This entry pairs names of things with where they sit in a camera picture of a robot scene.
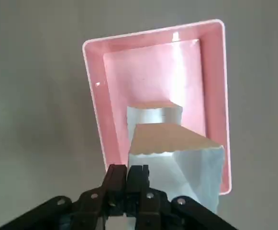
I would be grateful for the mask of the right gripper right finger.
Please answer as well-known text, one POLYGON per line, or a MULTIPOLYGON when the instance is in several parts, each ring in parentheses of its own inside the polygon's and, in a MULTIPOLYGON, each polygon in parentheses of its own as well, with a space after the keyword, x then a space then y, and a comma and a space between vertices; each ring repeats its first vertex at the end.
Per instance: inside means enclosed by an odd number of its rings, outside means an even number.
POLYGON ((230 223, 189 196, 169 201, 164 191, 150 187, 148 165, 131 166, 126 181, 126 215, 136 230, 234 230, 230 223))

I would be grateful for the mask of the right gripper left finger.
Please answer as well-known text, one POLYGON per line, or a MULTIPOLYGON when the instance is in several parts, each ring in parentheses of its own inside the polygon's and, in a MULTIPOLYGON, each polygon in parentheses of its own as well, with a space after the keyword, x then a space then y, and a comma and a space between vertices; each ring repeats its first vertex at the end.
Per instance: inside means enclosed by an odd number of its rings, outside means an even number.
POLYGON ((77 201, 59 195, 0 227, 1 230, 103 230, 109 216, 124 214, 127 167, 109 166, 101 186, 77 201))

